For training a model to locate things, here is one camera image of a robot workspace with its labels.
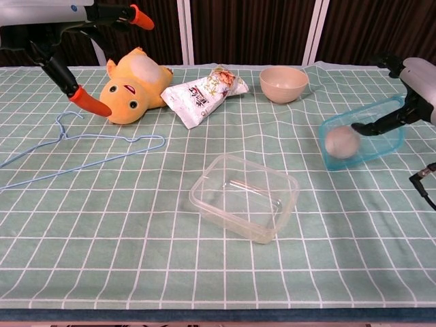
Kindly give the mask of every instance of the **background wall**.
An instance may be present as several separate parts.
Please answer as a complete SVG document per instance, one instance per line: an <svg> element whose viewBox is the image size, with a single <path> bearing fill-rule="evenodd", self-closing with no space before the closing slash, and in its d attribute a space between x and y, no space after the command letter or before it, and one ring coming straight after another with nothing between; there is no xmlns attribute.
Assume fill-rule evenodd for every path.
<svg viewBox="0 0 436 327"><path fill-rule="evenodd" d="M227 63L369 65L375 53L436 64L434 0L95 0L135 3L155 29L122 33L99 27L118 61L141 46L162 65ZM71 66L103 65L84 35L65 33L58 55ZM23 52L0 51L0 66L33 65Z"/></svg>

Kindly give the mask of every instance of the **brown curtain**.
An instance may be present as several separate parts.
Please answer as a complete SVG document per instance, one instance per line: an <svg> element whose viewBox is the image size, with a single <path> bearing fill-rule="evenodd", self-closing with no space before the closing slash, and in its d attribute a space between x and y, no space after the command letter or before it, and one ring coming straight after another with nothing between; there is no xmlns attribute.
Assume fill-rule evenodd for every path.
<svg viewBox="0 0 436 327"><path fill-rule="evenodd" d="M196 64L300 65L315 0L191 0Z"/></svg>
<svg viewBox="0 0 436 327"><path fill-rule="evenodd" d="M106 54L107 59L118 62L121 57L140 46L160 65L183 64L177 0L96 0L95 2L121 5L134 3L155 23L152 31L133 27L127 33L99 27L106 40L114 47L114 55Z"/></svg>
<svg viewBox="0 0 436 327"><path fill-rule="evenodd" d="M64 33L56 55L68 66L98 65L91 41L81 34ZM0 51L0 67L34 66L25 51Z"/></svg>
<svg viewBox="0 0 436 327"><path fill-rule="evenodd" d="M178 28L176 0L96 0L96 3L129 5L135 3L155 22L152 31L144 31L132 26L127 33L108 27L99 27L107 42L114 48L111 59L118 61L130 50L141 46L147 54L161 65L183 63ZM69 66L99 65L89 38L79 33L64 33L62 43L57 47L57 55ZM24 51L0 51L0 66L34 65Z"/></svg>
<svg viewBox="0 0 436 327"><path fill-rule="evenodd" d="M390 51L436 63L436 1L330 0L316 60L368 65Z"/></svg>

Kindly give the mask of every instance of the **black cable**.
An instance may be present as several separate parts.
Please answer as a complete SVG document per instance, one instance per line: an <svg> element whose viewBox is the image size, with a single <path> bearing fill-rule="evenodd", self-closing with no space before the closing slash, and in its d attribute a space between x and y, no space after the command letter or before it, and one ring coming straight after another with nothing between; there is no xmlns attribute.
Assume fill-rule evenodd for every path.
<svg viewBox="0 0 436 327"><path fill-rule="evenodd" d="M436 211L436 204L430 200L429 196L424 196L424 199L427 201L428 204Z"/></svg>
<svg viewBox="0 0 436 327"><path fill-rule="evenodd" d="M417 172L413 176L409 177L409 180L419 192L419 194L430 204L431 208L436 211L436 204L429 198L429 194L426 192L424 185L422 185L421 180L436 171L436 162L430 163L426 168Z"/></svg>

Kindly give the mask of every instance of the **plastic bag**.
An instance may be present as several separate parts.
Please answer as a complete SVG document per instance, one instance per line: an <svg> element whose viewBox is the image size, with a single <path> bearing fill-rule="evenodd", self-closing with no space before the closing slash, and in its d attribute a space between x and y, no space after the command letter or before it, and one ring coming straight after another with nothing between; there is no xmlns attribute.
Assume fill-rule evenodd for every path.
<svg viewBox="0 0 436 327"><path fill-rule="evenodd" d="M244 80L230 70L218 66L207 77L168 87L161 98L185 124L198 126L226 99L249 91Z"/></svg>

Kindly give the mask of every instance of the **beige bowl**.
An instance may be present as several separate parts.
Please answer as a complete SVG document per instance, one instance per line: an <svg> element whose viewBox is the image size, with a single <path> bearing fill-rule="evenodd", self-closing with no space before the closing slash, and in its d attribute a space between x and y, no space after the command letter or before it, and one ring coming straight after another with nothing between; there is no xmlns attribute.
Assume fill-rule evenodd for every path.
<svg viewBox="0 0 436 327"><path fill-rule="evenodd" d="M260 73L260 87L265 96L276 104L294 101L305 90L309 77L295 68L274 66Z"/></svg>

